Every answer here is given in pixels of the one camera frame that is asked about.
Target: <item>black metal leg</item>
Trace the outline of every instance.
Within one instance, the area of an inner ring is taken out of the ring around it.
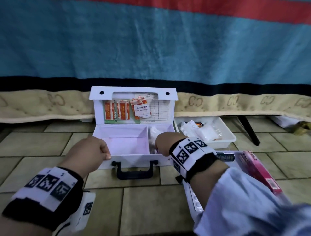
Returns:
[[[251,127],[251,125],[249,124],[246,116],[238,116],[241,124],[243,125],[244,129],[246,130],[246,132],[248,133],[248,135],[250,136],[251,140],[253,141],[253,143],[256,146],[259,146],[260,141],[257,138],[255,132],[253,131],[253,128]]]

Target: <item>blue stripe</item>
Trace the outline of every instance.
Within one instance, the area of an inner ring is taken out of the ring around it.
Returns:
[[[311,26],[93,1],[4,0],[0,76],[311,84]]]

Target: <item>barcode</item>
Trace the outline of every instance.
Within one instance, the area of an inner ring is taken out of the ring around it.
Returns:
[[[274,181],[274,179],[266,179],[267,182],[270,184],[270,186],[273,189],[280,189],[280,187],[276,184],[276,182]]]

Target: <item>white first aid box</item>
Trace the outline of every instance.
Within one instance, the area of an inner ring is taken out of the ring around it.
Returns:
[[[170,165],[168,157],[156,153],[150,129],[154,126],[161,132],[175,132],[175,88],[93,86],[89,98],[95,110],[93,136],[107,143],[112,156],[99,169],[117,166],[118,178],[137,179],[150,176],[153,165]],[[131,105],[132,99],[143,99],[144,104]],[[129,167],[150,167],[150,171],[121,174],[121,168]]]

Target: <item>sleeve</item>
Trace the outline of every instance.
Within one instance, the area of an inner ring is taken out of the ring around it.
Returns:
[[[261,182],[228,168],[216,183],[194,232],[206,235],[311,235],[311,206],[282,205]]]

